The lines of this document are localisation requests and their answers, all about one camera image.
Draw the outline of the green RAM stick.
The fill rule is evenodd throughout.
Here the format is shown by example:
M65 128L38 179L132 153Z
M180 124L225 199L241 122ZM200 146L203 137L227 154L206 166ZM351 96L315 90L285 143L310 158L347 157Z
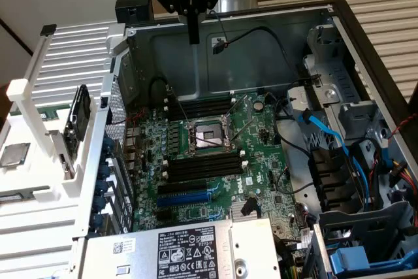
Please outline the green RAM stick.
M69 104L64 104L64 105L41 106L41 107L36 107L36 109L38 113L40 114L41 119L43 121L49 121L49 120L58 119L58 114L57 114L58 110L70 109L70 107L71 106ZM11 106L9 114L11 116L21 115L21 112L16 104L13 104Z
M3 191L0 192L1 203L14 203L19 201L28 201L34 199L32 191Z

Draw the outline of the open grey PC case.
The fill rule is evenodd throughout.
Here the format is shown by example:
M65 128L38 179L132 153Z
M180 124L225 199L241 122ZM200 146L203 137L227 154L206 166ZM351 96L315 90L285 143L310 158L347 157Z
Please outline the open grey PC case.
M332 24L355 62L359 86L380 109L388 143L363 137L346 141L330 128L304 58L310 29ZM120 63L127 113L161 106L172 86L177 96L270 93L275 140L290 167L296 200L309 214L300 244L288 245L272 230L280 279L418 279L410 270L338 278L330 256L362 246L371 263L399 259L418 249L418 15L399 16L393 1L381 4L297 4L230 15L209 15L200 43L173 20L126 27ZM133 230L133 183L122 147L97 171L86 218L83 250L71 279L81 279L88 241ZM359 185L362 208L354 214L323 212L308 162L313 148L341 148Z

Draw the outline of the black box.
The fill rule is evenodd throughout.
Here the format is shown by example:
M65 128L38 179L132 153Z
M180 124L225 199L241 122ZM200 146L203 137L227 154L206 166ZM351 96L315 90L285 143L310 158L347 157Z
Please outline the black box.
M152 0L116 0L116 19L126 26L154 21Z

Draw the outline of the thin metal locking lever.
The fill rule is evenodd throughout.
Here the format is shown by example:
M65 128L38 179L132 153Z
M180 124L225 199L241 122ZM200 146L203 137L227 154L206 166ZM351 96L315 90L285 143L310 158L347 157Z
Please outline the thin metal locking lever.
M248 123L246 123L232 138L231 141L237 139L254 121L255 117L253 117Z
M186 120L186 122L187 122L187 124L189 125L190 124L190 122L189 122L189 119L188 119L188 117L187 117L187 114L185 113L185 110L184 110L184 108L183 108L183 106L182 106L182 104L181 104L181 102L180 102L180 100L179 100L179 98L178 98L178 96L177 96L177 94L176 94L176 92L174 91L174 88L172 87L172 86L170 86L169 87L169 93L173 96L173 98L175 99L175 101L176 101L176 103L177 103L177 105L178 105L178 107L180 108L180 110L182 111L182 114L183 114L183 116L184 116L184 118L185 118L185 120Z

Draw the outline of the black disk drive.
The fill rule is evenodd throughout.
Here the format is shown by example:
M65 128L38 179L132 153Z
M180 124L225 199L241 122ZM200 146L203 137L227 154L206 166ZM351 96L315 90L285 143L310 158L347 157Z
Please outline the black disk drive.
M85 137L91 114L90 104L88 87L85 84L78 86L63 132L65 144L73 152Z

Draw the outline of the grey metal disk bay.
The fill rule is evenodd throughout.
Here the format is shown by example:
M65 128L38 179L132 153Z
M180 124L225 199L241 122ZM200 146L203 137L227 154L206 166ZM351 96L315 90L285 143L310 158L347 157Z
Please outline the grey metal disk bay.
M377 103L361 90L355 62L338 29L318 25L309 30L307 44L311 53L304 65L319 76L314 88L330 128L346 141L368 137L387 144L386 123Z

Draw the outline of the green Dell motherboard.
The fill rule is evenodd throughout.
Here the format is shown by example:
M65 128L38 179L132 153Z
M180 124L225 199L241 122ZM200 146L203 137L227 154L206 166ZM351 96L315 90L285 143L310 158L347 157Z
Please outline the green Dell motherboard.
M296 200L300 188L291 184L281 142L275 140L273 111L274 96L270 93L230 94L232 107L226 114L232 120L233 136L253 117L253 123L233 141L242 158L242 174L201 179L207 182L203 191L212 194L207 203L157 207L157 187L175 183L168 181L168 161L195 157L187 154L186 120L172 121L165 114L180 110L177 103L142 107L133 112L125 132L125 162L133 183L133 230L147 231L187 223L216 222L231 219L233 202L245 201L241 210L247 216L253 210L257 218L266 218L273 233L288 245L300 244L309 229L309 214ZM255 101L262 101L262 112L253 109ZM159 222L155 212L170 208L173 218Z

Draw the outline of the blue expansion slot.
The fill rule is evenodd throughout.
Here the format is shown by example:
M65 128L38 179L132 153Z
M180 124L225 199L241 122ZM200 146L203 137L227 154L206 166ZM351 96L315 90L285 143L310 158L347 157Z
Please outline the blue expansion slot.
M212 194L207 191L197 191L181 195L169 195L157 199L157 207L182 206L195 203L207 203Z

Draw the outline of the white parts rack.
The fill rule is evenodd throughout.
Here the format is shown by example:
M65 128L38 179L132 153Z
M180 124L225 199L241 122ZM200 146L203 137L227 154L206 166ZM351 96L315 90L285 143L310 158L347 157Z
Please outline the white parts rack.
M0 216L50 208L85 207L93 197L97 171L122 147L127 113L121 90L120 63L125 55L126 27L98 23L57 27L42 36L23 78L10 82L6 97L21 115L6 117L0 132L0 157L6 146L30 143L23 165L0 167L0 192L32 191L34 199L1 203ZM64 171L47 131L64 132L70 109L43 121L36 107L72 105L77 87L85 84L91 114L74 161L75 177Z

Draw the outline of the silver chipset heatsink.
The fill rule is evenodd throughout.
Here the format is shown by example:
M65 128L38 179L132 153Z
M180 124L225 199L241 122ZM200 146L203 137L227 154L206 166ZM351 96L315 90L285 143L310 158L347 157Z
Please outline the silver chipset heatsink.
M237 201L233 202L230 207L230 217L234 222L243 222L248 220L256 220L257 219L257 211L253 210L247 216L241 213L242 208L245 205L245 201Z

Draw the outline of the short black expansion slot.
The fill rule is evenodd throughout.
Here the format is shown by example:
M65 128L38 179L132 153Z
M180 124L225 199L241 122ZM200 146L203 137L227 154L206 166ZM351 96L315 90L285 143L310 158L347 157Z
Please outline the short black expansion slot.
M170 208L164 210L158 210L155 212L156 220L159 222L170 221L173 218L173 213Z

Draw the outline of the silver CPU chip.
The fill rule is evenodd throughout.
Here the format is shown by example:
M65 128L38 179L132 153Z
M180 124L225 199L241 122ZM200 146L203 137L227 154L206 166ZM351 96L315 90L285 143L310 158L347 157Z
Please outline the silver CPU chip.
M29 147L30 143L18 143L6 146L0 157L0 167L17 167L18 165L23 165Z

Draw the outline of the silver power supply with label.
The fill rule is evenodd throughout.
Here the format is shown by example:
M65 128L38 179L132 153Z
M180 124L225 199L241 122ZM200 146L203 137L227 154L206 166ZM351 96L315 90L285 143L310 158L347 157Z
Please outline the silver power supply with label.
M93 238L81 279L280 279L268 219Z

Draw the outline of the blue plastic latch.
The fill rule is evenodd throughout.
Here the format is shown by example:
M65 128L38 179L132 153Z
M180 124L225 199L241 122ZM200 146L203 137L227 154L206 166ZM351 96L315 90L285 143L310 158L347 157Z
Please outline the blue plastic latch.
M362 246L339 248L330 256L333 273L338 278L352 278L410 270L418 267L418 249L404 257L371 263Z

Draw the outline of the graphics card with metal bracket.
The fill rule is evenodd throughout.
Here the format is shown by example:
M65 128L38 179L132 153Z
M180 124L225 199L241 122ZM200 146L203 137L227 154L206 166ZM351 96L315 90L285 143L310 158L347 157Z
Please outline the graphics card with metal bracket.
M72 129L67 127L64 132L50 130L46 132L56 149L56 153L64 171L64 179L71 180L75 177L74 161L77 157L78 139Z

